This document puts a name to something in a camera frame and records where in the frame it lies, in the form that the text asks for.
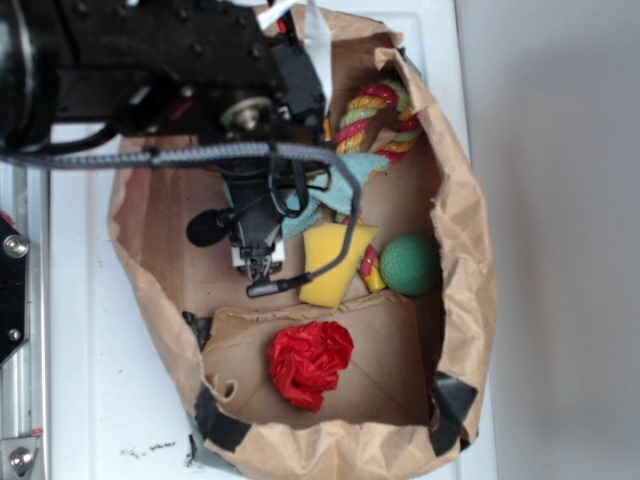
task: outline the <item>brown paper bag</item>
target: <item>brown paper bag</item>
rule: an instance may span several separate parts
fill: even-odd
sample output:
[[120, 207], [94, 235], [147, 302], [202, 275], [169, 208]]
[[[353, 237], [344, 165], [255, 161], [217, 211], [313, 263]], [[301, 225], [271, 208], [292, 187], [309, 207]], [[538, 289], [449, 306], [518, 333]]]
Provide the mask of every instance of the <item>brown paper bag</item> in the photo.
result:
[[[301, 9], [295, 11], [302, 25]], [[496, 289], [485, 202], [437, 101], [377, 22], [326, 12], [334, 48], [334, 128], [364, 85], [398, 72], [424, 127], [418, 145], [371, 179], [365, 223], [374, 246], [420, 233], [441, 249], [443, 278], [408, 300], [369, 295], [354, 279], [337, 309], [301, 305], [297, 292], [248, 299], [229, 246], [192, 246], [189, 220], [228, 206], [211, 171], [136, 169], [116, 176], [109, 217], [114, 246], [149, 332], [206, 446], [249, 478], [404, 479], [453, 459], [478, 434], [494, 331]], [[384, 137], [381, 117], [380, 135]], [[127, 149], [149, 140], [133, 140]], [[177, 148], [190, 138], [156, 139]], [[376, 143], [375, 133], [368, 139]], [[300, 238], [286, 244], [287, 278], [304, 269]], [[203, 352], [183, 318], [213, 317]], [[318, 414], [292, 407], [267, 373], [266, 349], [290, 325], [338, 321], [353, 359]]]

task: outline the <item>red tissue paper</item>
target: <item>red tissue paper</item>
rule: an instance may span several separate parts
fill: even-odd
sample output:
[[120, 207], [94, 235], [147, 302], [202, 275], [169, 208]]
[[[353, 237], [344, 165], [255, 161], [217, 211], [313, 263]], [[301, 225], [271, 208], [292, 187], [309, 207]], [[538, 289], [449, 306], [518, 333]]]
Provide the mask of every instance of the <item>red tissue paper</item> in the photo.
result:
[[322, 393], [338, 387], [338, 371], [351, 360], [353, 340], [337, 322], [311, 322], [285, 328], [269, 346], [269, 373], [293, 405], [316, 413]]

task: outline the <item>white wall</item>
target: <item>white wall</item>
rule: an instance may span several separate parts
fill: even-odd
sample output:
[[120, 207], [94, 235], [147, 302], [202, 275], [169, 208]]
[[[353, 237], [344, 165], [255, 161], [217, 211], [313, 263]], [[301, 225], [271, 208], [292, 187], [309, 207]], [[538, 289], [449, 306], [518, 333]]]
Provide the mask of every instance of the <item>white wall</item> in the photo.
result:
[[640, 2], [458, 0], [501, 480], [640, 478]]

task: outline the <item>tennis ball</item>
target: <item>tennis ball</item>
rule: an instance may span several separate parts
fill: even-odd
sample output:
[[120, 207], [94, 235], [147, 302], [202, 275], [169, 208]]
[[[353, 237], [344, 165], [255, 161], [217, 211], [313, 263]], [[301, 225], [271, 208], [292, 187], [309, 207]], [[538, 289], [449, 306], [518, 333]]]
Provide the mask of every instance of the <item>tennis ball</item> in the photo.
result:
[[382, 251], [380, 273], [398, 293], [408, 297], [427, 293], [442, 276], [438, 246], [420, 235], [398, 237]]

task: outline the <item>blue towel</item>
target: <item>blue towel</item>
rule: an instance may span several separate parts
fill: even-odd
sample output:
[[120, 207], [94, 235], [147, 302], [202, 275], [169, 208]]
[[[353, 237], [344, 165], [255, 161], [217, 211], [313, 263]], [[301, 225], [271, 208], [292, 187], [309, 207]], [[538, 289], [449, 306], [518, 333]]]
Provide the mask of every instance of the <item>blue towel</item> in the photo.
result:
[[[342, 161], [358, 180], [360, 187], [364, 187], [365, 182], [374, 171], [383, 170], [389, 161], [373, 153], [347, 153], [341, 155]], [[322, 216], [316, 210], [320, 204], [328, 206], [338, 213], [348, 215], [351, 213], [351, 187], [335, 167], [331, 167], [331, 184], [327, 191], [309, 190], [309, 205], [298, 218], [287, 218], [282, 224], [283, 237], [285, 240], [302, 233]], [[309, 185], [326, 188], [329, 183], [329, 176], [319, 175], [314, 178]], [[292, 209], [300, 208], [300, 201], [296, 195], [292, 195], [287, 201], [287, 206]]]

